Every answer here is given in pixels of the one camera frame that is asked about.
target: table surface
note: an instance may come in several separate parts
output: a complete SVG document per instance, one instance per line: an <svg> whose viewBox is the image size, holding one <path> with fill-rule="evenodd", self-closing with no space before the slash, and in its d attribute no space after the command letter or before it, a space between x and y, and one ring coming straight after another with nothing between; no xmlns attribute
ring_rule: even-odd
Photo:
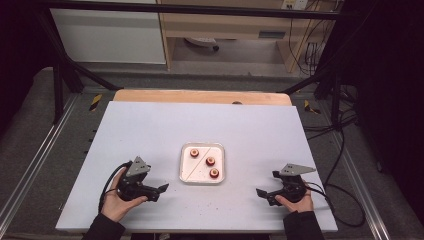
<svg viewBox="0 0 424 240"><path fill-rule="evenodd" d="M122 89L116 92L113 101L292 105L290 97L282 93L158 89Z"/></svg>
<svg viewBox="0 0 424 240"><path fill-rule="evenodd" d="M223 182L203 186L180 180L181 150L188 142L222 144ZM128 232L281 232L288 211L270 207L255 189L281 189L272 171L287 163L315 168L295 107L110 102L56 228L86 232L110 174L136 156L152 166L145 185L170 185L158 202L127 214L121 223ZM317 172L302 177L322 186ZM312 197L321 229L337 231L325 200Z"/></svg>

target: sleeve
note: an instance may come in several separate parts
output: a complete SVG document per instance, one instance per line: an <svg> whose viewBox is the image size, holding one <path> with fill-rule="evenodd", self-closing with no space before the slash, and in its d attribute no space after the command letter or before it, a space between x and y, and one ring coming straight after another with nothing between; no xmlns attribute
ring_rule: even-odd
<svg viewBox="0 0 424 240"><path fill-rule="evenodd" d="M323 240L321 228L313 211L292 212L284 218L287 240Z"/></svg>
<svg viewBox="0 0 424 240"><path fill-rule="evenodd" d="M119 240L125 227L99 213L82 240Z"/></svg>

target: white cabinet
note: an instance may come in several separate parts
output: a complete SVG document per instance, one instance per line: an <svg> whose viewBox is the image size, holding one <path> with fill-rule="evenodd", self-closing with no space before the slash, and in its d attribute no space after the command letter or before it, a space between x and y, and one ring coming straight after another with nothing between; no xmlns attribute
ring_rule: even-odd
<svg viewBox="0 0 424 240"><path fill-rule="evenodd" d="M120 1L156 3L155 0ZM66 52L74 61L166 63L157 13L67 9L51 9L51 12Z"/></svg>

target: person's left hand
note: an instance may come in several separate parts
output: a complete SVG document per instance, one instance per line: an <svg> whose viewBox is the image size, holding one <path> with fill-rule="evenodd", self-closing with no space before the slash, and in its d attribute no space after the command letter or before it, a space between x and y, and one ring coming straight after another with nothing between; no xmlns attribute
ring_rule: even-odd
<svg viewBox="0 0 424 240"><path fill-rule="evenodd" d="M141 196L128 202L122 200L118 196L117 187L119 179L125 172L125 169L126 168L121 169L121 171L119 171L119 173L113 178L112 185L110 186L111 191L106 193L101 211L103 215L114 222L119 222L129 210L147 201L146 196Z"/></svg>

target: black cable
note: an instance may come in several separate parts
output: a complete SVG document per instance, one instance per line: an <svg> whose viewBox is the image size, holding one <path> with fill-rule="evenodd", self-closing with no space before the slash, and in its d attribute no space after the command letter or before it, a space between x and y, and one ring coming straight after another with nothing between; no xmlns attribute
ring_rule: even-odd
<svg viewBox="0 0 424 240"><path fill-rule="evenodd" d="M311 4L309 4L309 6L306 6L305 10L308 10L308 8L312 7L316 1L319 2L319 0L312 1Z"/></svg>
<svg viewBox="0 0 424 240"><path fill-rule="evenodd" d="M309 63L308 63L308 59L309 59L308 53L309 53L309 46L310 45L311 45L311 43L308 43L308 46L306 47L306 54L305 54L305 59L304 59L306 65L309 65Z"/></svg>
<svg viewBox="0 0 424 240"><path fill-rule="evenodd" d="M299 64L299 61L297 61L297 58L296 58L296 56L294 55L293 50L292 50L292 48L291 48L291 32L292 32L292 28L293 28L293 18L291 18L291 19L290 19L290 30L289 30L289 50L290 50L291 55L292 55L292 56L293 56L293 58L294 58L294 61L296 62L296 65L299 67L299 70L300 70L303 74L308 75L308 73L306 73L306 72L305 72L305 69L304 69L304 68L302 68L302 66Z"/></svg>
<svg viewBox="0 0 424 240"><path fill-rule="evenodd" d="M321 50L321 48L322 48L322 46L323 46L323 44L325 43L325 40L327 39L327 35L328 35L328 32L329 32L329 26L330 26L330 23L328 23L327 24L327 26L325 27L325 22L326 21L324 21L324 20L320 20L313 28L312 28L312 30L309 32L309 34L308 34L308 37L306 38L306 41L310 38L310 36L312 35L312 33L315 31L315 29L322 23L322 25L323 25L323 33L322 33L322 40L321 40L321 43L319 44L319 46L315 46L314 45L314 50L312 51L312 53L311 53L311 55L309 56L309 59L311 59L311 64L314 66L314 73L315 73L315 71L316 71L316 66L317 66L317 64L316 64L316 59L317 59L317 56L318 56L318 53L319 53L319 51Z"/></svg>
<svg viewBox="0 0 424 240"><path fill-rule="evenodd" d="M308 184L308 185L315 185L321 190L321 192L324 192L324 189L322 189L322 187L320 185L316 184L316 183L313 183L313 182L305 182L305 183Z"/></svg>
<svg viewBox="0 0 424 240"><path fill-rule="evenodd" d="M106 195L106 194L108 194L108 193L110 193L110 192L112 192L112 191L115 191L115 190L117 190L117 188L109 189L109 190L107 190L107 191L105 192L105 195Z"/></svg>
<svg viewBox="0 0 424 240"><path fill-rule="evenodd" d="M341 46L332 54L329 59L327 59L326 62L319 64L319 71L317 74L314 74L314 76L309 77L308 79L305 79L303 82L298 83L294 85L293 87L290 87L283 91L277 91L277 93L287 93L292 94L293 92L296 92L298 89L301 89L310 83L318 82L321 80L322 77L326 77L329 73L334 70L334 67L336 65L334 64L335 59L337 57L343 56L343 52L345 51L346 46L348 46L351 41L355 39L355 37L358 35L358 33L361 31L362 27L364 26L365 22L370 17L373 10L376 8L380 0L375 0L374 5L370 8L370 10L366 13L366 16L363 18L363 20L359 23L358 27L352 31L352 33L346 38L346 40L341 44Z"/></svg>
<svg viewBox="0 0 424 240"><path fill-rule="evenodd" d="M310 131L310 132L321 132L320 134L318 134L318 135L316 135L316 136L311 137L311 138L308 139L308 140L310 140L312 138L321 136L321 135L323 135L325 133L328 133L328 132L331 132L333 130L339 129L340 134L341 134L341 137L342 137L342 142L341 142L341 146L340 146L340 152L339 152L339 155L337 156L337 159L336 159L335 163L333 164L333 166L332 166L332 168L330 170L330 173L328 174L326 180L324 181L323 186L324 186L324 189L326 189L327 187L335 188L335 189L337 189L337 190L339 190L339 191L347 194L349 197L351 197L356 202L356 204L359 206L359 209L361 211L361 220L360 220L360 222L359 223L348 223L348 222L342 220L341 218L339 218L338 216L336 216L336 214L335 214L336 209L334 208L334 205L332 204L330 198L327 195L324 194L323 189L321 187L319 187L319 185L314 184L314 183L308 183L308 184L314 184L314 185L318 186L321 189L321 193L320 193L319 190L310 188L308 186L307 186L307 189L309 189L311 191L314 191L314 192L317 192L317 193L321 194L322 196L324 196L325 200L327 201L328 205L330 206L330 209L332 210L332 213L334 215L334 218L337 221L339 221L340 223L342 223L342 224L344 224L346 226L349 226L349 227L360 227L366 221L366 218L365 218L365 215L366 214L365 214L364 208L362 207L362 204L359 202L359 200L355 196L353 196L353 194L349 193L348 191L346 191L345 189L343 189L343 188L341 188L339 186L336 186L334 184L330 184L329 183L329 180L330 180L331 176L333 175L334 170L338 166L338 164L339 164L339 162L341 160L343 151L344 151L344 147L345 147L345 135L344 135L344 132L343 132L343 127L351 124L352 122L355 122L356 121L356 118L357 118L356 117L356 114L344 118L344 115L347 114L347 113L349 113L350 111L354 111L354 109L352 109L352 108L351 109L348 109L348 110L344 111L342 114L340 114L340 117L338 118L338 123L335 124L335 125L318 126L318 127L306 127L305 126L304 127L304 130L305 130L305 132L308 132L308 131Z"/></svg>
<svg viewBox="0 0 424 240"><path fill-rule="evenodd" d="M109 179L106 181L106 184L105 184L105 187L103 188L103 191L102 191L102 193L100 194L100 199L99 199L99 209L98 209L98 211L99 211L99 213L102 211L102 208L103 208L103 202L104 202L104 198L105 198L105 195L106 195L106 193L108 193L108 192L110 192L110 191L112 191L112 190L116 190L116 189L111 189L111 190L109 190L109 191L106 191L106 189L107 189L107 187L109 186L109 184L110 184L110 181L112 181L112 179L113 179L113 177L115 176L115 174L121 169L121 168L123 168L123 167L128 167L128 166L130 166L131 165L131 161L129 161L129 162L127 162L127 163L123 163L123 164L121 164L119 167L117 167L114 171L113 171L113 173L110 175L110 177L109 177Z"/></svg>
<svg viewBox="0 0 424 240"><path fill-rule="evenodd" d="M342 191L343 193L345 193L345 194L347 194L348 196L350 196L355 202L356 202L356 204L359 206L359 209L361 210L361 221L359 222L359 223L357 223L357 224L353 224L353 223L348 223L348 222L346 222L346 221L344 221L344 220L341 220L339 217L337 217L336 215L334 215L334 218L337 220L337 221L339 221L339 222L341 222L341 223L343 223L344 225L346 225L346 226L349 226L349 227L360 227L360 226L362 226L362 225L364 225L364 223L365 223L365 221L366 221L366 218L365 218L365 210L364 210L364 208L362 207L362 204L359 202L359 200L355 197L355 196L353 196L351 193L349 193L348 191L346 191L345 189L343 189L343 188L341 188L341 187L339 187L339 186L337 186L337 185L334 185L334 184L331 184L331 183L328 183L327 184L327 187L333 187L333 188L335 188L335 189L338 189L339 191Z"/></svg>
<svg viewBox="0 0 424 240"><path fill-rule="evenodd" d="M313 66L313 68L314 68L314 74L315 74L315 71L316 71L316 69L317 69L317 50L318 49L318 47L317 47L317 44L316 43L314 43L314 45L313 45L313 48L312 48L312 52L314 53L312 56L312 64L311 64L311 66Z"/></svg>

